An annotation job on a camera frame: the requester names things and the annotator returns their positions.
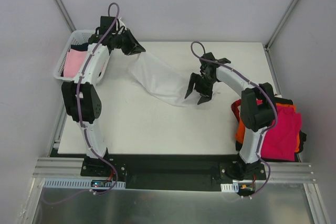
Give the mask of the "white t shirt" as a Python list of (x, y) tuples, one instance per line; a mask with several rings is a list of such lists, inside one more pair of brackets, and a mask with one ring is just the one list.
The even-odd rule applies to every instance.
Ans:
[(149, 50), (132, 56), (119, 58), (114, 56), (114, 73), (126, 79), (143, 92), (173, 106), (190, 107), (204, 110), (207, 104), (201, 105), (200, 94), (196, 91), (186, 98), (185, 94), (190, 82), (191, 65), (183, 65), (190, 59), (190, 42), (153, 42), (157, 50)]

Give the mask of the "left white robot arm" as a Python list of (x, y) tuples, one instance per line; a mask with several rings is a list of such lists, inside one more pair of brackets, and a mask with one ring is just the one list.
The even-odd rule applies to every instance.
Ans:
[(77, 73), (61, 86), (66, 112), (81, 129), (87, 148), (86, 158), (94, 162), (92, 168), (99, 176), (110, 173), (111, 163), (104, 159), (108, 148), (99, 126), (102, 102), (96, 85), (115, 49), (120, 49), (126, 56), (146, 51), (119, 18), (102, 16), (100, 26), (88, 39)]

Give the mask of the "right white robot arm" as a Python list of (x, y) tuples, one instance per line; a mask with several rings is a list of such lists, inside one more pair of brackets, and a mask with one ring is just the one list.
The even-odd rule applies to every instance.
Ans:
[(192, 73), (186, 91), (200, 94), (198, 104), (208, 102), (213, 96), (213, 85), (222, 82), (240, 95), (239, 118), (245, 126), (243, 145), (237, 161), (225, 169), (228, 177), (248, 179), (261, 162), (261, 148), (266, 132), (278, 122), (274, 91), (268, 82), (256, 84), (231, 66), (226, 58), (215, 59), (211, 52), (199, 57), (200, 73)]

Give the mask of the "red t shirt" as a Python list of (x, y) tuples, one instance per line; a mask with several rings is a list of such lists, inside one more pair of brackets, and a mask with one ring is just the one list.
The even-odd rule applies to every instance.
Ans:
[(231, 104), (231, 110), (235, 116), (235, 118), (237, 119), (237, 122), (240, 122), (240, 110), (239, 110), (239, 107), (241, 106), (241, 99), (233, 102)]

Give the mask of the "white plastic laundry basket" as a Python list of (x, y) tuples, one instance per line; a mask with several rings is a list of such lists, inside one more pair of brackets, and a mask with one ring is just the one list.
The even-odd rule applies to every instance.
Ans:
[(82, 83), (88, 82), (94, 86), (101, 82), (110, 59), (110, 53), (107, 46), (98, 45), (96, 43), (88, 45), (86, 58), (76, 76), (73, 78), (65, 78), (63, 76), (66, 55), (70, 50), (70, 46), (88, 43), (89, 38), (94, 33), (93, 30), (76, 30), (71, 33), (54, 70), (54, 77), (56, 79), (77, 82), (79, 78), (82, 77)]

